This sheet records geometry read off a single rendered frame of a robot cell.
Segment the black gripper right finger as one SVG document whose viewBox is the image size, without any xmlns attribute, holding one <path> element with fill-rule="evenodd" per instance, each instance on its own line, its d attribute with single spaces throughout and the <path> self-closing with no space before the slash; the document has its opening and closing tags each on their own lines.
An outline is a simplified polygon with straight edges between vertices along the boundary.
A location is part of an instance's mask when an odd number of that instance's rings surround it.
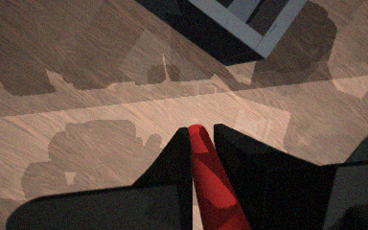
<svg viewBox="0 0 368 230">
<path fill-rule="evenodd" d="M 339 230 L 368 204 L 368 160 L 318 166 L 224 124 L 214 144 L 251 230 Z"/>
</svg>

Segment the red peg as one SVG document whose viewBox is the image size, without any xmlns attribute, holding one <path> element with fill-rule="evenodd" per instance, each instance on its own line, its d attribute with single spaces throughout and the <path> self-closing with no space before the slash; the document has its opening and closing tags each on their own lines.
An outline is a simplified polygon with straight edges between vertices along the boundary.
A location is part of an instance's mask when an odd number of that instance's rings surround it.
<svg viewBox="0 0 368 230">
<path fill-rule="evenodd" d="M 202 125 L 188 127 L 192 174 L 203 230 L 251 230 L 219 156 Z"/>
</svg>

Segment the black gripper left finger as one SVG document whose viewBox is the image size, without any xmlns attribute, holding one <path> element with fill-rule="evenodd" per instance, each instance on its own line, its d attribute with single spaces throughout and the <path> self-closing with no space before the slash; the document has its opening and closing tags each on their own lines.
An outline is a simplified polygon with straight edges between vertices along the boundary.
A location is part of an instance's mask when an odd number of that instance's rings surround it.
<svg viewBox="0 0 368 230">
<path fill-rule="evenodd" d="M 188 128 L 132 185 L 31 199 L 11 213 L 6 230 L 193 230 Z"/>
</svg>

